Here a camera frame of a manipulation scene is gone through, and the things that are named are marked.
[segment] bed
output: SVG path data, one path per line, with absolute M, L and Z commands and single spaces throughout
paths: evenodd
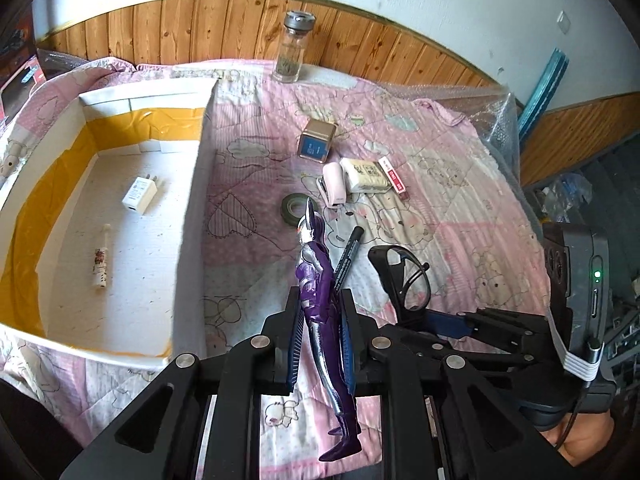
M 17 121 L 36 144 L 46 134 L 47 120 L 82 91 L 149 78 L 217 78 L 215 99 L 206 111 L 216 148 L 203 218 L 208 355 L 259 333 L 265 317 L 284 308 L 295 284 L 296 232 L 279 211 L 282 198 L 292 192 L 320 202 L 315 186 L 320 165 L 295 155 L 308 118 L 338 125 L 333 158 L 386 155 L 410 192 L 407 202 L 390 191 L 353 195 L 343 208 L 322 211 L 334 265 L 353 227 L 365 231 L 345 283 L 359 312 L 379 325 L 396 320 L 367 251 L 375 244 L 398 243 L 430 263 L 431 308 L 456 312 L 493 306 L 544 313 L 549 285 L 542 248 L 514 193 L 508 164 L 499 150 L 492 156 L 467 115 L 417 97 L 420 93 L 408 95 L 317 67 L 307 67 L 299 84 L 281 85 L 270 79 L 271 68 L 271 62 L 258 60 L 134 67 L 102 59 L 47 82 Z M 54 105 L 46 97 L 53 86 L 60 97 Z M 358 400 L 363 452 L 318 462 L 332 445 L 327 431 L 335 421 L 306 335 L 301 367 L 291 396 L 262 399 L 260 478 L 311 480 L 378 462 L 375 397 Z M 83 445 L 156 373 L 86 360 L 10 332 L 0 333 L 0 370 Z

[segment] wooden wall paneling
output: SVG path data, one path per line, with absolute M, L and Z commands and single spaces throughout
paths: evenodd
M 220 59 L 229 0 L 195 0 L 191 25 L 191 61 Z
M 420 56 L 418 56 L 418 59 L 407 76 L 406 84 L 436 84 L 435 81 L 438 78 L 440 68 L 447 57 L 447 54 L 444 52 L 439 51 L 429 44 L 425 44 Z
M 320 65 L 350 73 L 351 65 L 369 28 L 369 19 L 339 10 Z
M 395 27 L 370 22 L 351 65 L 351 75 L 377 81 L 398 34 Z
M 109 54 L 133 63 L 133 7 L 112 10 L 108 15 Z
M 43 41 L 40 46 L 46 50 L 66 52 L 68 54 L 68 49 L 66 48 L 66 30 L 61 30 L 60 32 L 52 34 Z
M 188 63 L 194 0 L 163 0 L 160 11 L 160 63 Z
M 423 47 L 426 47 L 424 42 L 414 38 L 411 34 L 406 32 L 398 34 L 391 54 L 382 68 L 380 80 L 399 85 L 406 84 Z
M 471 86 L 478 87 L 483 83 L 482 76 L 471 70 L 469 67 L 466 67 L 460 79 L 458 79 L 458 84 L 460 86 Z
M 329 41 L 331 29 L 334 26 L 335 16 L 338 13 L 333 7 L 305 2 L 302 6 L 305 12 L 311 12 L 316 17 L 314 30 L 309 37 L 309 43 L 305 50 L 305 63 L 319 65 L 322 54 Z
M 440 56 L 444 59 L 440 67 L 436 70 L 431 84 L 434 85 L 457 85 L 458 79 L 465 71 L 465 66 L 451 56 Z
M 133 7 L 133 59 L 139 63 L 160 64 L 160 19 L 162 0 Z
M 302 2 L 297 0 L 265 0 L 255 42 L 255 59 L 276 59 L 284 15 L 288 10 L 301 8 Z
M 222 57 L 252 59 L 265 0 L 229 0 Z
M 107 14 L 94 16 L 84 22 L 87 59 L 109 55 L 109 25 Z
M 66 30 L 66 51 L 73 56 L 86 59 L 86 35 L 84 22 Z
M 559 173 L 640 128 L 640 92 L 542 116 L 520 157 L 522 185 Z

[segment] jar lid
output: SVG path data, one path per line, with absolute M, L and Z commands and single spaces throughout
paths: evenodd
M 299 32 L 309 32 L 316 24 L 316 17 L 302 10 L 288 10 L 284 16 L 284 26 Z

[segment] plastic wrap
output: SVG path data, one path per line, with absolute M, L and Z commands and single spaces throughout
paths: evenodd
M 506 165 L 517 182 L 520 181 L 520 145 L 518 114 L 513 93 L 505 86 L 474 88 L 468 86 L 400 86 L 380 84 L 394 97 L 413 101 L 432 99 L 443 106 L 465 114 L 478 131 L 501 170 Z
M 591 183 L 578 173 L 564 173 L 542 190 L 542 211 L 553 222 L 569 222 L 568 211 L 591 202 Z
M 38 49 L 38 60 L 47 79 L 71 72 L 73 69 L 88 63 L 86 59 L 72 56 L 71 54 L 41 49 Z

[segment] tape roll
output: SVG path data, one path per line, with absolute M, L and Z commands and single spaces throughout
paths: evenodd
M 305 214 L 307 198 L 311 197 L 304 193 L 292 193 L 282 199 L 280 215 L 288 225 L 298 227 L 298 222 Z M 311 198 L 311 203 L 314 211 L 318 211 L 318 203 L 313 198 Z

